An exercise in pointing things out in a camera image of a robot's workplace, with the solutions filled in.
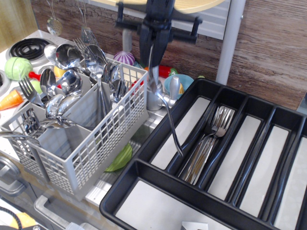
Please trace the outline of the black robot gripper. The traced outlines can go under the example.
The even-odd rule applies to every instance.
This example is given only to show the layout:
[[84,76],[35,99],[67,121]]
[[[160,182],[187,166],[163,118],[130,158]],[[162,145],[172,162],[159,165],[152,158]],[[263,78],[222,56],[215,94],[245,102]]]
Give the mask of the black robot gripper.
[[[156,67],[160,65],[167,44],[172,40],[176,39],[188,43],[195,43],[197,40],[198,27],[202,23],[202,19],[179,12],[174,8],[175,2],[173,0],[148,0],[142,4],[120,1],[116,5],[118,6],[116,27],[134,30],[140,34],[140,58],[145,67],[149,66],[152,43],[152,67]],[[123,18],[124,9],[143,12],[145,18],[142,22],[125,20]],[[176,31],[172,27],[173,20],[192,23],[192,30],[190,32]]]

